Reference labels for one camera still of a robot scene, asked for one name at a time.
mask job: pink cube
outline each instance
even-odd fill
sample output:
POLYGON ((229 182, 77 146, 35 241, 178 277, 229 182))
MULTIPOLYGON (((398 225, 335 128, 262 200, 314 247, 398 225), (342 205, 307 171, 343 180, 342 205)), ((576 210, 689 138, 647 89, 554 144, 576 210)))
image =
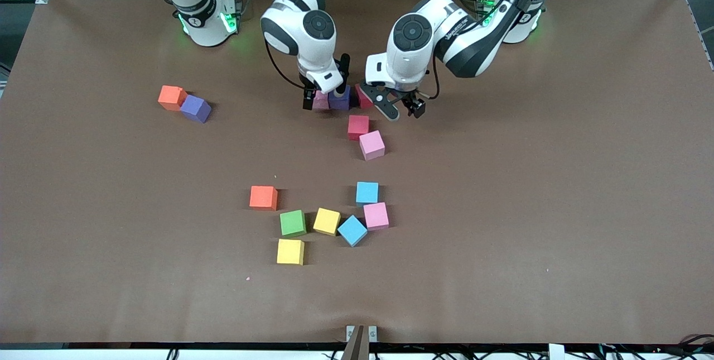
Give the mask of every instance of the pink cube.
POLYGON ((369 133, 369 116, 351 115, 347 125, 347 137, 350 141, 359 141, 359 136, 369 133))
POLYGON ((359 147, 362 149, 365 161, 384 156, 384 141, 382 141, 382 134, 379 131, 372 131, 359 136, 359 147))
POLYGON ((372 99, 367 98, 367 95, 362 92, 362 88, 359 87, 359 84, 355 85, 355 89, 357 89, 357 97, 359 98, 360 109, 368 109, 374 106, 374 103, 372 103, 372 99))
POLYGON ((387 217, 387 205, 383 202, 370 203, 364 207, 364 219, 367 223, 367 230, 377 231, 389 227, 387 217))
POLYGON ((315 91, 315 98, 313 99, 313 110, 314 111, 326 111, 330 108, 330 103, 327 100, 327 94, 322 93, 321 90, 315 91))

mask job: colored block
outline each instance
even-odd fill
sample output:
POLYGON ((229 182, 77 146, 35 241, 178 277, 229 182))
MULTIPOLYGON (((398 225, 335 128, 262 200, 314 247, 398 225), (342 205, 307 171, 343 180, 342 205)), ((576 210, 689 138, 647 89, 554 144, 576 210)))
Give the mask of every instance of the colored block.
POLYGON ((362 222, 355 218, 354 215, 345 220, 345 223, 342 223, 342 225, 337 228, 337 231, 347 240, 347 244, 352 247, 356 246, 364 236, 367 236, 367 228, 365 228, 362 222))
POLYGON ((189 94, 181 87, 164 85, 161 87, 161 93, 158 94, 158 103, 168 111, 178 112, 188 96, 189 94))
POLYGON ((211 113, 211 106, 205 100, 193 95, 186 96, 186 100, 181 105, 181 113, 189 120, 206 123, 206 119, 211 113))
POLYGON ((376 203, 379 197, 379 184, 372 181, 357 182, 357 197, 355 201, 359 205, 365 203, 376 203))
POLYGON ((377 231, 388 228, 387 205, 383 202, 365 205, 364 221, 367 223, 367 230, 377 231))
POLYGON ((337 109, 338 111, 348 111, 350 110, 350 86, 345 85, 345 92, 341 96, 335 95, 336 90, 329 93, 328 101, 330 103, 331 109, 337 109))
POLYGON ((326 111, 330 108, 329 93, 322 93, 321 90, 315 92, 313 99, 314 111, 326 111))
POLYGON ((272 185, 250 187, 250 207, 258 210, 278 209, 278 190, 272 185))
POLYGON ((369 133, 369 116, 351 115, 347 125, 347 137, 350 141, 359 141, 359 136, 369 133))
POLYGON ((334 210, 319 208, 313 230, 316 232, 328 234, 330 236, 337 235, 337 225, 340 224, 340 213, 334 210))
POLYGON ((305 214, 301 210, 281 213, 280 230, 283 237, 296 237, 308 233, 305 227, 305 214))
POLYGON ((302 265, 305 258, 305 242, 300 240, 278 240, 278 263, 302 265))
POLYGON ((362 88, 359 87, 359 84, 355 85, 355 90, 357 90, 357 97, 359 98, 360 109, 368 109, 374 106, 372 99, 367 98, 367 95, 362 92, 362 88))
POLYGON ((379 133, 379 130, 359 136, 359 147, 362 149, 365 161, 384 156, 384 141, 382 141, 382 134, 379 133))

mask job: orange cube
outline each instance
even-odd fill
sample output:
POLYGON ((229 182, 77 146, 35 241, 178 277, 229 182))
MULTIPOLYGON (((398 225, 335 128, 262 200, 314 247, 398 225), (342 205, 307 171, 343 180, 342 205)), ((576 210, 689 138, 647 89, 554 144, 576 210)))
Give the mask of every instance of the orange cube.
POLYGON ((278 210, 278 190, 271 185, 250 187, 250 207, 257 210, 278 210))
POLYGON ((164 85, 161 87, 161 93, 158 94, 158 103, 168 111, 178 112, 181 110, 186 96, 189 94, 183 88, 164 85))

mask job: yellow cube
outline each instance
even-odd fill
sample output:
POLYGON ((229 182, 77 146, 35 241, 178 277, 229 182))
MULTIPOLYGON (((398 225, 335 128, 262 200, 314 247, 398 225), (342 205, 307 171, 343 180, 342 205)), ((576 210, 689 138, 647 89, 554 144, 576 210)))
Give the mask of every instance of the yellow cube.
POLYGON ((278 240, 278 263, 303 264, 305 242, 302 240, 278 240))
POLYGON ((330 236, 336 236, 337 225, 339 225, 339 223, 339 212, 334 212, 334 210, 329 210, 325 208, 319 208, 317 210, 317 216, 315 217, 315 224, 313 225, 313 230, 316 232, 328 234, 330 236))

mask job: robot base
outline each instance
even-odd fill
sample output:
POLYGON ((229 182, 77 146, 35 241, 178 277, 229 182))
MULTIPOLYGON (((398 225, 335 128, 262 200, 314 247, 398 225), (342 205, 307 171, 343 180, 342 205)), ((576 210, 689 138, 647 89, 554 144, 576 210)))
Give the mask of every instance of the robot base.
POLYGON ((216 0, 214 12, 203 27, 194 27, 181 20, 184 32, 198 45, 212 47, 223 43, 232 34, 238 33, 242 0, 216 0))

